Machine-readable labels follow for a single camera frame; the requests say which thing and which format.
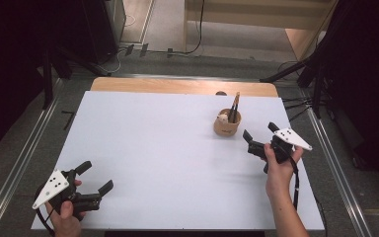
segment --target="white board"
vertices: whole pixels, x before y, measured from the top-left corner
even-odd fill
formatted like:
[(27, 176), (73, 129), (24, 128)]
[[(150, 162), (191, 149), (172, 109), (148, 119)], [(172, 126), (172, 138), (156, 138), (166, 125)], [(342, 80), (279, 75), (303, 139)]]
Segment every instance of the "white board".
[[(78, 192), (94, 194), (108, 180), (114, 188), (100, 210), (88, 212), (83, 228), (274, 229), (265, 162), (247, 152), (242, 134), (246, 129), (254, 140), (269, 142), (273, 133), (268, 123), (285, 128), (288, 118), (279, 98), (241, 95), (239, 129), (221, 137), (213, 123), (233, 100), (87, 92), (56, 168), (67, 171), (89, 160), (93, 167), (77, 177), (83, 181)], [(298, 168), (299, 215), (307, 229), (324, 229), (302, 161)], [(43, 226), (36, 218), (32, 228)]]

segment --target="human hand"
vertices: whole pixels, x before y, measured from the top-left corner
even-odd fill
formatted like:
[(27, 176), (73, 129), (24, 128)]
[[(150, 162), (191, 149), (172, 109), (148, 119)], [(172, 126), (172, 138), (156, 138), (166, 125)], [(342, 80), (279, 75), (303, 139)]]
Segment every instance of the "human hand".
[[(75, 180), (75, 185), (80, 186), (81, 181)], [(78, 237), (81, 235), (81, 224), (75, 216), (73, 216), (73, 203), (70, 200), (65, 201), (60, 207), (60, 214), (52, 211), (53, 207), (49, 202), (45, 203), (48, 213), (51, 213), (50, 220), (53, 224), (56, 237)]]
[[(264, 145), (265, 155), (268, 162), (266, 194), (269, 198), (289, 197), (289, 185), (293, 175), (293, 167), (289, 160), (278, 164), (275, 153), (269, 143)], [(297, 163), (303, 154), (303, 148), (295, 146), (295, 151), (291, 154)]]

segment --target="pen holder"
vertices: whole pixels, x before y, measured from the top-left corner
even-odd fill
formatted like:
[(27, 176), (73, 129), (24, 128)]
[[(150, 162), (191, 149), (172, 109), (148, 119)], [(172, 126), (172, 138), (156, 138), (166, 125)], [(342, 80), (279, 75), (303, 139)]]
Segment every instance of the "pen holder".
[(236, 122), (226, 122), (221, 119), (220, 115), (229, 115), (230, 109), (224, 109), (222, 110), (215, 122), (214, 122), (214, 131), (221, 136), (232, 136), (236, 133), (238, 130), (239, 123), (241, 123), (242, 116), (239, 112), (236, 113)]

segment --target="white plastic bracket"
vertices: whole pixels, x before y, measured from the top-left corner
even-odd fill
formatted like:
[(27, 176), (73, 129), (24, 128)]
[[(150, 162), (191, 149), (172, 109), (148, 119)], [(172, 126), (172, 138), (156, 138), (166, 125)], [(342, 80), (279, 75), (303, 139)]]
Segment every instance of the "white plastic bracket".
[(293, 129), (285, 128), (274, 132), (274, 134), (281, 140), (296, 146), (300, 146), (306, 150), (312, 150), (313, 147), (309, 145), (303, 138), (301, 138)]
[(55, 169), (34, 202), (33, 209), (39, 208), (46, 201), (60, 194), (67, 187), (69, 187), (69, 183), (66, 178), (64, 178), (63, 174), (61, 174), (61, 171)]

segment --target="forearm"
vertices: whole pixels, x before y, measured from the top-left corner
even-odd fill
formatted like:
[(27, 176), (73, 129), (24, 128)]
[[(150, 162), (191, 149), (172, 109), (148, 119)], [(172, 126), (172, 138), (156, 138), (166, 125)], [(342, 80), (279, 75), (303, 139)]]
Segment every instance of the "forearm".
[(309, 236), (289, 194), (270, 198), (276, 232), (283, 236)]

